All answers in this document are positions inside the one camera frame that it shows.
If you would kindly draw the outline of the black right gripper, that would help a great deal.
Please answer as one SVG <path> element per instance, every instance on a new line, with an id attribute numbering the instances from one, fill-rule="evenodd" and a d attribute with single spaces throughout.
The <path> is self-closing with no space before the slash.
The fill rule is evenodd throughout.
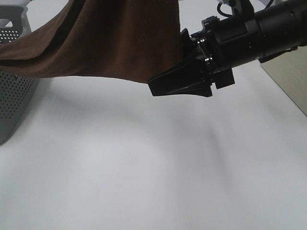
<path id="1" fill-rule="evenodd" d="M 199 41 L 206 55 L 208 70 L 198 45 L 185 28 L 180 32 L 182 61 L 148 81 L 153 96 L 211 97 L 211 80 L 217 89 L 232 85 L 235 83 L 232 68 L 260 58 L 257 42 L 260 27 L 255 19 L 246 21 L 232 16 L 220 20 L 212 16 L 201 23 L 203 29 L 191 36 Z"/>

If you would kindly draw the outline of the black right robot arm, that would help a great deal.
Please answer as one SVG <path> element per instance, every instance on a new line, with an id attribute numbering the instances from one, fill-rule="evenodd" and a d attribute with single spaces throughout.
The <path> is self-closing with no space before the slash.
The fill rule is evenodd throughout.
<path id="1" fill-rule="evenodd" d="M 232 14 L 201 22 L 202 30 L 181 34 L 184 59 L 148 82 L 153 96 L 211 97 L 217 89 L 234 84 L 234 67 L 272 60 L 307 44 L 307 3 L 287 0 L 254 11 L 248 0 L 227 0 Z"/>

